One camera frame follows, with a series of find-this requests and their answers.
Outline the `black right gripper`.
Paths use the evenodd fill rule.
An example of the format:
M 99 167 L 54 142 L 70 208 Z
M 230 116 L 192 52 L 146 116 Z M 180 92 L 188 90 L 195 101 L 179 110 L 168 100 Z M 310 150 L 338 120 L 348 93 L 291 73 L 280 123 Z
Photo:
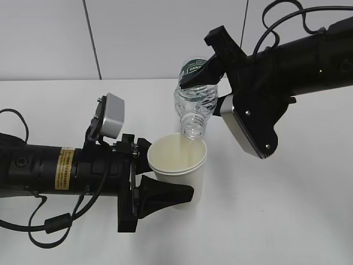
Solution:
M 186 61 L 179 73 L 179 88 L 216 85 L 227 75 L 231 93 L 217 99 L 213 116 L 223 116 L 237 107 L 242 116 L 249 110 L 255 114 L 254 126 L 273 127 L 286 112 L 289 103 L 281 97 L 262 96 L 256 92 L 270 77 L 269 70 L 257 70 L 247 56 L 230 37 L 224 26 L 211 30 L 204 38 L 215 54 L 206 60 L 197 57 Z

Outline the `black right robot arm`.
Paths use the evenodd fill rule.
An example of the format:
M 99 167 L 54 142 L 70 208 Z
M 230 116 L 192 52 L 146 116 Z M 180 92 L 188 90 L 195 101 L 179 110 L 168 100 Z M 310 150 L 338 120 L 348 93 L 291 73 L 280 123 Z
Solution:
M 212 29 L 205 43 L 214 55 L 180 87 L 216 85 L 227 76 L 234 113 L 247 127 L 273 127 L 298 95 L 352 85 L 352 18 L 251 55 L 224 26 Z

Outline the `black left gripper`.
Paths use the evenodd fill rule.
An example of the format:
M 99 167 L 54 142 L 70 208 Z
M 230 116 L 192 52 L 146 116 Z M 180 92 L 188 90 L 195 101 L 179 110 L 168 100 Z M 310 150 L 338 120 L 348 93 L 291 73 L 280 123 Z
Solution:
M 78 156 L 74 187 L 92 197 L 81 210 L 74 212 L 73 220 L 86 214 L 100 196 L 114 196 L 117 197 L 118 232 L 135 232 L 139 219 L 191 202 L 194 188 L 189 185 L 142 176 L 136 188 L 136 174 L 152 172 L 147 158 L 151 145 L 144 138 L 138 138 L 135 143 L 133 134 L 123 134 L 113 145 L 102 136 L 98 142 L 87 140 Z

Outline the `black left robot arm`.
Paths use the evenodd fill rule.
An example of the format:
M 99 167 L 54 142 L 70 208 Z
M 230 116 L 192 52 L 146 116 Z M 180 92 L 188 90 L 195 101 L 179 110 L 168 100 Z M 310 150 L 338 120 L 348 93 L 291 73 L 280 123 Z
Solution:
M 132 134 L 111 146 L 87 141 L 81 149 L 28 145 L 15 136 L 1 138 L 1 197 L 40 194 L 117 197 L 118 232 L 135 232 L 140 219 L 188 203 L 189 184 L 147 176 L 151 143 Z

